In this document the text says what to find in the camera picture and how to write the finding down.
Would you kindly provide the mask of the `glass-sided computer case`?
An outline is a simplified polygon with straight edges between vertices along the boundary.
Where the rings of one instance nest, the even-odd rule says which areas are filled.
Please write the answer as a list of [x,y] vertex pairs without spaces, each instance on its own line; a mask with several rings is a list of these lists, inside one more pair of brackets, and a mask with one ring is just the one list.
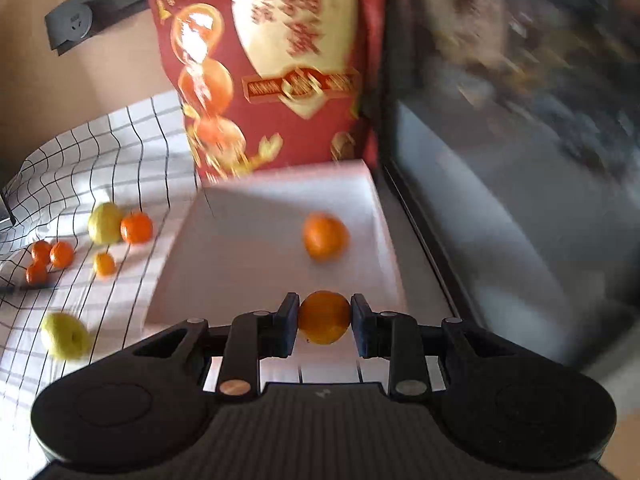
[[451,307],[639,385],[639,0],[387,0],[382,137]]

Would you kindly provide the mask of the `mandarin of cluster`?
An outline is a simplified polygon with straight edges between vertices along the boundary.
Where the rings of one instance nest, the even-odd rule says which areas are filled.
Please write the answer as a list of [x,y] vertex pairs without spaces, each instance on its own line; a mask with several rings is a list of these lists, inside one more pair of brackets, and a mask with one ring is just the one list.
[[59,240],[51,246],[50,263],[55,269],[66,269],[74,261],[73,246],[65,240]]
[[43,286],[48,281],[47,265],[42,261],[34,261],[25,271],[25,281],[29,286]]

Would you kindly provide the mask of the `mandarin front of cluster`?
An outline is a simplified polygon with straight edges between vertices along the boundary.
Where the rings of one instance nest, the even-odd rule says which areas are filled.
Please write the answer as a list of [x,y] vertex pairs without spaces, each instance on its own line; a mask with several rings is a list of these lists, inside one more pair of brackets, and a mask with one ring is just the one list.
[[34,261],[25,271],[25,281],[29,286],[43,286],[48,281],[47,265],[42,261]]

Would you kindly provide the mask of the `orange box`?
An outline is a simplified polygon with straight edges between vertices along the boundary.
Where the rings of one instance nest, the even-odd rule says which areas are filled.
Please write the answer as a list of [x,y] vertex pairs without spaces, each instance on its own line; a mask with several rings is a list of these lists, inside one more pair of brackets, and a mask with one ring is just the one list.
[[352,310],[337,292],[317,290],[299,306],[298,329],[313,344],[334,344],[349,329]]

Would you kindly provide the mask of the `mandarin far left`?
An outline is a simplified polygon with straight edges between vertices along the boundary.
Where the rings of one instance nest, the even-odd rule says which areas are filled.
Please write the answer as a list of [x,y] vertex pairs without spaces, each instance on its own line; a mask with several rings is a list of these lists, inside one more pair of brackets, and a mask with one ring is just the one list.
[[46,240],[37,240],[30,246],[30,254],[33,262],[39,262],[47,266],[50,263],[51,244]]

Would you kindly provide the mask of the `pink rectangular gift box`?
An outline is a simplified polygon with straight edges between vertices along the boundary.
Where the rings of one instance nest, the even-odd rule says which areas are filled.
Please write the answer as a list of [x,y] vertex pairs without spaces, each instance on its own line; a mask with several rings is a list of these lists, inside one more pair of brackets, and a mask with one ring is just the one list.
[[[349,232],[340,258],[316,263],[303,244],[313,212]],[[363,162],[300,166],[202,188],[171,245],[149,304],[146,327],[197,318],[228,325],[239,314],[272,311],[289,292],[361,294],[377,311],[407,309],[390,230]]]

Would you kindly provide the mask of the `white black grid tablecloth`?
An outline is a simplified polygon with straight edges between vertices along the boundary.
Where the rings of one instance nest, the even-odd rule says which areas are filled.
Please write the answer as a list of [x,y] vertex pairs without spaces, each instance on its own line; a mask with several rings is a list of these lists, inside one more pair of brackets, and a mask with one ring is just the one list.
[[[198,190],[179,98],[168,91],[65,131],[35,150],[6,187],[15,222],[1,234],[1,474],[28,479],[46,463],[30,431],[30,408],[51,382],[76,370],[52,358],[40,325],[53,311],[77,316],[92,340],[92,363],[143,336],[143,320],[171,243]],[[113,202],[153,221],[149,243],[110,247],[116,273],[98,278],[87,222]],[[69,242],[66,269],[25,281],[30,246]]]

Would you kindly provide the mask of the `mandarin middle of cluster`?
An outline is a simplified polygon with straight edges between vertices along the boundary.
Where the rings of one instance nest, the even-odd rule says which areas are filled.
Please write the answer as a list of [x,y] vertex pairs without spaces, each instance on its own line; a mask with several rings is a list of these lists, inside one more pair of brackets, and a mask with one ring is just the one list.
[[55,269],[66,269],[74,261],[73,246],[65,240],[59,240],[51,246],[50,263]]

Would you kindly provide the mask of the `orange inside pink box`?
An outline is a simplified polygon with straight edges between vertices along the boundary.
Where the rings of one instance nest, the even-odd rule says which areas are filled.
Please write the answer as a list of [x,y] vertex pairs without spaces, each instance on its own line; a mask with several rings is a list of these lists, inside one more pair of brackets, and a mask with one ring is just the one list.
[[310,214],[303,226],[303,244],[308,256],[317,262],[340,258],[349,245],[348,229],[339,218],[324,212]]

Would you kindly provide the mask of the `yellow-green pear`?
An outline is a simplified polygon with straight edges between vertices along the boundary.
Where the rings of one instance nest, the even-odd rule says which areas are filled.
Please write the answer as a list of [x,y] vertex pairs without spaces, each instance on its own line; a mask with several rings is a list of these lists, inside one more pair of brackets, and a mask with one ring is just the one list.
[[88,234],[94,244],[111,245],[118,243],[120,222],[124,214],[114,203],[103,203],[96,206],[88,219]]
[[91,335],[75,315],[48,313],[43,317],[40,328],[46,334],[50,355],[57,360],[78,361],[91,350]]

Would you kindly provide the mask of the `small orange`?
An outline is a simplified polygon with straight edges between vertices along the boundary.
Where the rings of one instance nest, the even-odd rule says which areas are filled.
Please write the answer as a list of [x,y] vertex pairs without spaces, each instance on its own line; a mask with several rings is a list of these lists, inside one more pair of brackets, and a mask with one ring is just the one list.
[[93,258],[93,272],[98,278],[106,278],[116,273],[116,262],[109,252],[99,252]]

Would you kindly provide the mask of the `mandarin beside far pear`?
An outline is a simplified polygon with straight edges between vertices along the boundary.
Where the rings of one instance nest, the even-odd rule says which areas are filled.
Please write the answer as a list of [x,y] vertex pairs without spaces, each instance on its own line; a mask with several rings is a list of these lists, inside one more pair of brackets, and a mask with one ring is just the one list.
[[153,221],[142,211],[127,214],[120,222],[120,236],[129,245],[146,243],[153,236]]

